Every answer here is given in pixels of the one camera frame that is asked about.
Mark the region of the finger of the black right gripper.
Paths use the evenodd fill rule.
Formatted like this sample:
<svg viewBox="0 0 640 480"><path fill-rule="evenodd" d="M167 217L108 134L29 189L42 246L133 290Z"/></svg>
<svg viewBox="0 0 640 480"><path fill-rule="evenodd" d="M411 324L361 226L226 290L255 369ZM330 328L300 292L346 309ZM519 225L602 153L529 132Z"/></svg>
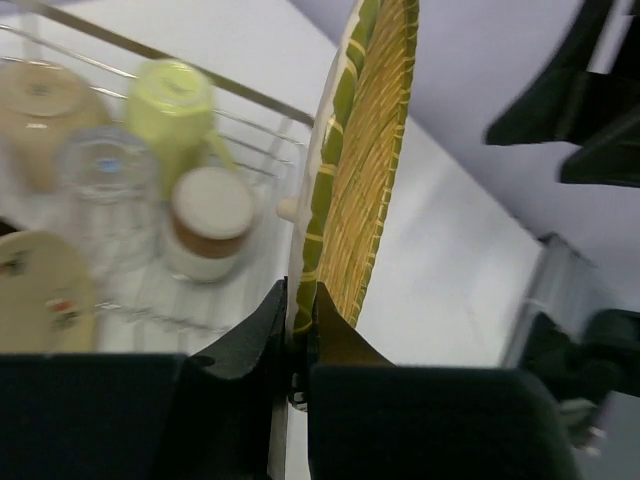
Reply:
<svg viewBox="0 0 640 480"><path fill-rule="evenodd" d="M554 55L529 86L485 132L487 145L539 144L557 140L574 80L587 67L613 3L584 1Z"/></svg>
<svg viewBox="0 0 640 480"><path fill-rule="evenodd" d="M638 188L639 107L613 121L567 157L558 181Z"/></svg>

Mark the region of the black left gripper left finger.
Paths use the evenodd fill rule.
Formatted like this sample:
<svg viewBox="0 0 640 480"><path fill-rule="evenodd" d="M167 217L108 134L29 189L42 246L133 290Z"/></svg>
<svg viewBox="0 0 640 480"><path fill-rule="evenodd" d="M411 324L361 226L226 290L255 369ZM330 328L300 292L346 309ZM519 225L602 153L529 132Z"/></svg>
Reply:
<svg viewBox="0 0 640 480"><path fill-rule="evenodd" d="M5 354L5 479L281 479L287 284L193 355Z"/></svg>

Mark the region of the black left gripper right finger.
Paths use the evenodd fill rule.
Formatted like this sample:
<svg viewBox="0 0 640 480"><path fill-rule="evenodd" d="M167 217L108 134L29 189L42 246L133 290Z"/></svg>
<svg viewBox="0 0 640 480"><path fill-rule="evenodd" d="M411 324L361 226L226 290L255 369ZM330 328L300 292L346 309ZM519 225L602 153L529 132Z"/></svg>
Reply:
<svg viewBox="0 0 640 480"><path fill-rule="evenodd" d="M517 369L401 367L317 289L308 344L315 479L576 479L555 401Z"/></svg>

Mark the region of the cream floral plate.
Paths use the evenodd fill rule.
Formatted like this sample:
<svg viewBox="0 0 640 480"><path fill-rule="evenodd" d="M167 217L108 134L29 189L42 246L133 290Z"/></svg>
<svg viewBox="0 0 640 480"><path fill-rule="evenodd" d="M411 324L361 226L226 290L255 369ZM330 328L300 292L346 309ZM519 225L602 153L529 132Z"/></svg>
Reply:
<svg viewBox="0 0 640 480"><path fill-rule="evenodd" d="M79 251L45 231L1 237L1 352L97 348L97 290Z"/></svg>

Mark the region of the brown white ceramic cup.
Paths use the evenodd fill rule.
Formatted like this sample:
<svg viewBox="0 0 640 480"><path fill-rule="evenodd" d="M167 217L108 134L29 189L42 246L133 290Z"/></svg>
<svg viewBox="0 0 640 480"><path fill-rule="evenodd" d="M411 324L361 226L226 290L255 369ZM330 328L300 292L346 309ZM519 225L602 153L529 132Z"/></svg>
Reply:
<svg viewBox="0 0 640 480"><path fill-rule="evenodd" d="M256 218L256 195L240 175L216 166L193 169L171 193L164 259L191 281L219 281L238 263Z"/></svg>

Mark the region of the yellow woven pattern plate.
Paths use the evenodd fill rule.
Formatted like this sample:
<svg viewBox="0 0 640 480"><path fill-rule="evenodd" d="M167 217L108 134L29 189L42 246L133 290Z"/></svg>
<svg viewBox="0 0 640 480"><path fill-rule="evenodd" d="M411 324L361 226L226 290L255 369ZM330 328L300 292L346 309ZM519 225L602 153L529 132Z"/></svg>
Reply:
<svg viewBox="0 0 640 480"><path fill-rule="evenodd" d="M298 349L320 285L355 326L379 249L403 144L419 4L355 2L333 58L298 196L278 213L293 225L286 339Z"/></svg>

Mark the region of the clear faceted drinking glass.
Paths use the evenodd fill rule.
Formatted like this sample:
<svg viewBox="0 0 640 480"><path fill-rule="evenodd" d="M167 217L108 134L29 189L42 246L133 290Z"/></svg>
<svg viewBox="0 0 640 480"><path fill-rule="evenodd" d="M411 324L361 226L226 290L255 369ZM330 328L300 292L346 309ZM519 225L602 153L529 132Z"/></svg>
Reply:
<svg viewBox="0 0 640 480"><path fill-rule="evenodd" d="M93 277L127 272L156 253L158 161L138 136L114 125L81 129L59 151L61 234Z"/></svg>

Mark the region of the pale yellow mug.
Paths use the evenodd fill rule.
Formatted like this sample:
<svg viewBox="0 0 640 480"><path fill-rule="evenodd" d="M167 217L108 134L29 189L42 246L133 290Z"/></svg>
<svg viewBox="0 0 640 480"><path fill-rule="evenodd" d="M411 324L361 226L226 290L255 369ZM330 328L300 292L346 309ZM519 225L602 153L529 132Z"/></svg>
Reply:
<svg viewBox="0 0 640 480"><path fill-rule="evenodd" d="M213 84L177 59L143 62L131 82L125 129L140 137L159 164L160 198L167 200L186 172L211 154L234 169L234 158L214 125Z"/></svg>

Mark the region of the white ceramic bowl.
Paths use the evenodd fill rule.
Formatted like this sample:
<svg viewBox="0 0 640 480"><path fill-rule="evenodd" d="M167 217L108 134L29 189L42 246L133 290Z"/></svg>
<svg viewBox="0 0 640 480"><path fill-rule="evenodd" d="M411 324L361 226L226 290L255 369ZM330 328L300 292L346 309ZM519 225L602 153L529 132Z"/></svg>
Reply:
<svg viewBox="0 0 640 480"><path fill-rule="evenodd" d="M44 61L1 66L1 139L33 190L53 191L55 156L74 131L110 122L105 102L74 71Z"/></svg>

